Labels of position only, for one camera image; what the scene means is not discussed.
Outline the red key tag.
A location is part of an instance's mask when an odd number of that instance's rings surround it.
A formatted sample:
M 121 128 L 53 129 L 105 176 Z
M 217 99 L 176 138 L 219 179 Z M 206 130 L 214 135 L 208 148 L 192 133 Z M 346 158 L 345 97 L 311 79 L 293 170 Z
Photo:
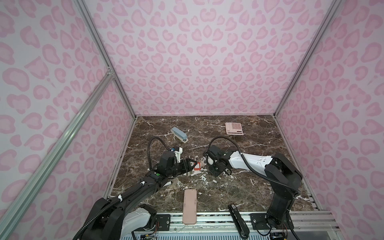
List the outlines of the red key tag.
M 194 170 L 195 171 L 200 171 L 201 170 L 201 163 L 198 162 L 195 166 L 194 166 Z

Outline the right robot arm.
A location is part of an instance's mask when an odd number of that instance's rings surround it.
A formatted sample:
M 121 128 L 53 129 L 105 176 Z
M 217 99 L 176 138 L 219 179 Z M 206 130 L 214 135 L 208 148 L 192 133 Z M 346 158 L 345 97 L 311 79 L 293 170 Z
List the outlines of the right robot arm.
M 303 175 L 283 154 L 257 156 L 239 150 L 225 152 L 212 145 L 204 152 L 204 157 L 210 173 L 215 177 L 222 173 L 231 175 L 233 169 L 242 169 L 268 181 L 274 195 L 263 223 L 278 228 L 287 222 L 295 198 L 301 195 Z

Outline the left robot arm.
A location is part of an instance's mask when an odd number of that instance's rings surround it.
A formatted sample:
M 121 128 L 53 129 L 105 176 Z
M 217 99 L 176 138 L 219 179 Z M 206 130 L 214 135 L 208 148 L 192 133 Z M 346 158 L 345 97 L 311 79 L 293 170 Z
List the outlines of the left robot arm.
M 119 240 L 124 219 L 143 200 L 164 187 L 171 178 L 191 172 L 198 164 L 192 159 L 178 160 L 176 151 L 164 151 L 160 161 L 140 181 L 117 197 L 97 200 L 74 240 Z

